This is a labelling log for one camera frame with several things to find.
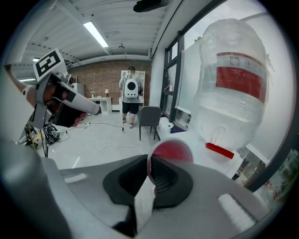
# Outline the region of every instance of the chair leg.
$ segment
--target chair leg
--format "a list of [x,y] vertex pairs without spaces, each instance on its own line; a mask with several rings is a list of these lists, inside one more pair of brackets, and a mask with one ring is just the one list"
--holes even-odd
[[155,140],[155,137],[156,137],[156,132],[157,132],[157,126],[155,126],[154,140]]

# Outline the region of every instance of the white floor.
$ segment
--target white floor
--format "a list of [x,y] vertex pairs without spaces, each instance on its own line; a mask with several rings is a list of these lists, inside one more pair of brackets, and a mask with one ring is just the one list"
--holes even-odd
[[[84,124],[89,122],[108,123],[120,127],[105,124],[91,124],[85,128]],[[113,113],[109,116],[101,114],[88,116],[75,129],[57,126],[56,128],[59,131],[63,129],[69,131],[68,134],[61,134],[60,140],[62,142],[49,146],[48,157],[56,162],[59,169],[79,168],[113,162],[135,155],[147,154],[158,142],[157,136],[154,140],[154,128],[150,133],[150,127],[141,127],[141,141],[139,141],[137,119],[135,120],[134,127],[130,129],[127,116],[127,122],[124,125],[123,132],[121,131],[121,127],[122,117],[119,113]],[[107,147],[105,151],[101,150],[104,146],[117,147]],[[43,148],[40,148],[38,153],[43,157]],[[154,185],[147,177],[135,197],[138,231],[141,230],[142,226],[151,216],[154,200],[153,189]]]

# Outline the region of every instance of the brick wall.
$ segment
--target brick wall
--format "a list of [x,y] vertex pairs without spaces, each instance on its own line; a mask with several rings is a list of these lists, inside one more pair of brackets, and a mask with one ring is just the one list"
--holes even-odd
[[68,70],[72,76],[77,75],[77,82],[84,84],[85,97],[91,98],[91,92],[95,95],[105,96],[105,89],[109,89],[109,96],[112,97],[112,104],[119,104],[121,91],[118,88],[121,79],[121,71],[127,70],[129,66],[136,70],[145,71],[144,82],[144,105],[149,105],[150,99],[150,61],[118,60],[105,61],[82,65]]

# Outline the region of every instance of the plastic-wrapped object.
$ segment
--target plastic-wrapped object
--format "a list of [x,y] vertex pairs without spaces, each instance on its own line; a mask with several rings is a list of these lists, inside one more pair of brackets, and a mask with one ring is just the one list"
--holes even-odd
[[216,21],[199,43],[200,77],[190,128],[228,150],[246,146],[268,98],[268,56],[254,29],[237,19]]

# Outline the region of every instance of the white table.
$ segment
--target white table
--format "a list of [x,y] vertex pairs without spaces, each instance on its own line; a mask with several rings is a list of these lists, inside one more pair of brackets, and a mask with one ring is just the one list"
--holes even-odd
[[91,101],[99,101],[100,107],[103,115],[110,115],[112,114],[112,102],[111,97],[95,97],[95,98],[88,98]]
[[191,131],[171,134],[170,129],[172,127],[173,124],[170,123],[166,117],[161,118],[160,124],[157,127],[157,132],[161,140],[168,137],[181,139],[189,145],[195,164],[215,169],[229,178],[232,178],[235,175],[243,162],[236,151],[233,151],[235,154],[234,157],[229,159],[219,153],[207,149],[206,143]]

